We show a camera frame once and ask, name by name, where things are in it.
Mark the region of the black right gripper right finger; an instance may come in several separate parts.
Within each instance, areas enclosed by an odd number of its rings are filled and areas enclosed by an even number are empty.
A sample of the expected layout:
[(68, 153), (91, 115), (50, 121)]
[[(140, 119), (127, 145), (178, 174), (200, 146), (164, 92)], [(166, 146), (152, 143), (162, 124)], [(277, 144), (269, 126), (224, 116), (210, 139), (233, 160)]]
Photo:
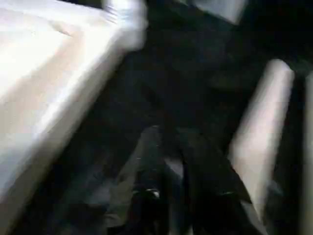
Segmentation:
[(178, 129), (177, 142), (188, 182), (193, 233), (253, 235), (255, 226), (242, 205), (250, 198), (230, 161), (195, 129)]

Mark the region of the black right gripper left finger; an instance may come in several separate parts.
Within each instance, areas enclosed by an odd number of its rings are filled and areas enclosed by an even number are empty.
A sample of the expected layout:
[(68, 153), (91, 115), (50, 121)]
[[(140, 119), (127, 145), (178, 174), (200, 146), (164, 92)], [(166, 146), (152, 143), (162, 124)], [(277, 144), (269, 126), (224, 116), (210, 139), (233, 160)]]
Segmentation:
[(166, 160), (174, 136), (168, 126), (141, 133), (111, 190), (105, 214), (108, 235), (181, 234), (181, 178)]

